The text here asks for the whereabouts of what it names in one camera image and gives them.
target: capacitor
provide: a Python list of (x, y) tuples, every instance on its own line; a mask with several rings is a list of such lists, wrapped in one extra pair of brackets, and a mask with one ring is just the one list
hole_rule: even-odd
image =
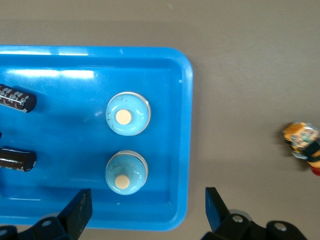
[(23, 113), (29, 113), (35, 108), (36, 103), (35, 95), (0, 84), (0, 104)]
[(0, 148), (0, 167), (30, 171), (36, 164), (37, 156), (34, 152)]

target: gray table surface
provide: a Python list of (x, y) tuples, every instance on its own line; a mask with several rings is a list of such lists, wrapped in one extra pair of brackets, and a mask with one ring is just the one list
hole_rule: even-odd
[(0, 0), (0, 44), (167, 46), (194, 69), (188, 212), (169, 232), (86, 229), (81, 239), (198, 240), (205, 187), (259, 225), (320, 229), (320, 178), (279, 131), (320, 127), (318, 0)]

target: small electronic component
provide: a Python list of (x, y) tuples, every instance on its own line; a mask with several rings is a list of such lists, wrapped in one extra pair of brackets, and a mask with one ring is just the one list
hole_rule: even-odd
[(35, 166), (36, 160), (34, 152), (0, 148), (0, 167), (2, 168), (28, 172)]
[(106, 107), (105, 117), (109, 127), (115, 133), (134, 136), (148, 126), (151, 108), (142, 95), (125, 91), (111, 98)]
[(148, 165), (144, 157), (131, 150), (117, 152), (105, 168), (105, 180), (112, 191), (131, 195), (142, 188), (148, 178)]
[(23, 113), (31, 112), (37, 103), (37, 98), (31, 93), (21, 92), (10, 86), (0, 84), (0, 104)]
[(284, 142), (293, 149), (292, 155), (305, 160), (312, 172), (320, 176), (320, 133), (310, 123), (294, 121), (283, 131)]

